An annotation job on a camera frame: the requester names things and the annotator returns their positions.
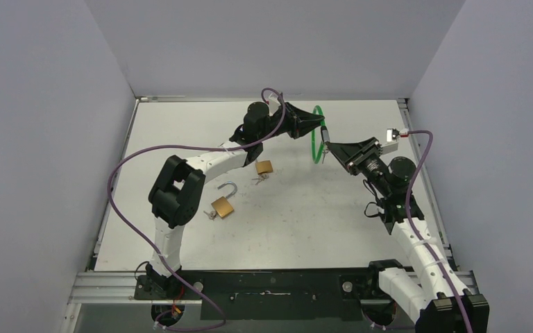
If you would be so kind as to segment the cable lock keys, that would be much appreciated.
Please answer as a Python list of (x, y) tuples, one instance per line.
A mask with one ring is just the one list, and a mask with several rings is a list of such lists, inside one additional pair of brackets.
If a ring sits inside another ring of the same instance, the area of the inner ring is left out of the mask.
[(324, 164), (325, 162), (325, 157), (326, 155), (329, 153), (329, 150), (328, 150), (328, 147), (324, 144), (322, 145), (322, 148), (321, 148), (321, 159), (320, 159), (320, 162), (322, 164)]

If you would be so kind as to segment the green cable lock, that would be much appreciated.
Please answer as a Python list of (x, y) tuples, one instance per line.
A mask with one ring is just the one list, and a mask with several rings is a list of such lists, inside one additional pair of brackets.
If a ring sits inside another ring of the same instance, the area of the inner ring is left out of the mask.
[[(320, 122), (320, 128), (324, 128), (325, 130), (327, 129), (326, 128), (326, 123), (325, 123), (325, 117), (323, 115), (323, 110), (321, 109), (321, 106), (320, 105), (315, 105), (313, 110), (312, 110), (312, 114), (315, 114), (315, 115), (319, 115), (319, 116), (322, 116), (323, 117), (323, 120)], [(320, 159), (321, 159), (321, 148), (322, 148), (322, 145), (324, 145), (325, 143), (323, 141), (320, 141), (319, 144), (316, 143), (316, 131), (315, 130), (312, 130), (311, 133), (310, 133), (310, 140), (311, 140), (311, 154), (312, 154), (312, 161), (314, 164), (320, 164)]]

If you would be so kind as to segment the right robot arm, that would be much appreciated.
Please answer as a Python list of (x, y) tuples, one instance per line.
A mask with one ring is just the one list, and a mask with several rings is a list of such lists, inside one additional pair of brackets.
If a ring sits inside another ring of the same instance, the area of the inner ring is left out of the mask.
[(407, 157), (382, 160), (397, 141), (382, 145), (376, 138), (363, 142), (325, 142), (326, 150), (377, 197), (379, 217), (404, 251), (416, 277), (396, 260), (371, 262), (376, 270), (364, 281), (366, 292), (389, 296), (414, 324), (416, 332), (486, 332), (490, 306), (471, 291), (449, 265), (441, 242), (432, 234), (413, 196), (419, 165)]

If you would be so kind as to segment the brass padlock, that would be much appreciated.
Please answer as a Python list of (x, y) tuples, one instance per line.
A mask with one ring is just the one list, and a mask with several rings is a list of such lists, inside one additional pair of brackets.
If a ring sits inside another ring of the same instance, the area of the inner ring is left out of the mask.
[(225, 196), (220, 196), (211, 203), (215, 215), (220, 219), (227, 217), (235, 211), (229, 199), (237, 193), (238, 187), (234, 182), (228, 181), (220, 184), (217, 189), (223, 189), (225, 187), (230, 187), (230, 191)]
[(273, 165), (270, 160), (257, 161), (255, 163), (255, 169), (259, 176), (273, 173)]

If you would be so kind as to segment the padlock keys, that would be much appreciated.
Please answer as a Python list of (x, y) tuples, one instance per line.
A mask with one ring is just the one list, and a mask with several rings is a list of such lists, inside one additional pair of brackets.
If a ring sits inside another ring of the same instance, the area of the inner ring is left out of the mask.
[(264, 182), (265, 180), (267, 180), (268, 178), (269, 178), (269, 174), (263, 173), (263, 174), (258, 175), (256, 178), (253, 178), (253, 181), (255, 185), (258, 185), (261, 182)]
[(206, 212), (206, 211), (204, 211), (203, 213), (204, 213), (205, 215), (207, 215), (208, 218), (209, 218), (209, 220), (211, 220), (211, 221), (214, 221), (216, 218), (219, 217), (218, 212), (215, 211), (215, 210), (212, 210), (211, 212)]

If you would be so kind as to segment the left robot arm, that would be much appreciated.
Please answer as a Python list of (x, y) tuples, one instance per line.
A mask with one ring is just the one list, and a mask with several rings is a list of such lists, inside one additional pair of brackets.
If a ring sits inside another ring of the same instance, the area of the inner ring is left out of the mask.
[(273, 114), (269, 108), (264, 102), (250, 104), (243, 123), (217, 151), (186, 159), (172, 155), (165, 161), (149, 193), (158, 251), (146, 266), (152, 289), (161, 298), (172, 298), (178, 293), (180, 281), (173, 274), (181, 267), (183, 232), (185, 224), (198, 211), (205, 184), (256, 161), (263, 151), (264, 137), (287, 134), (298, 139), (321, 126), (324, 120), (322, 115), (290, 103), (279, 106)]

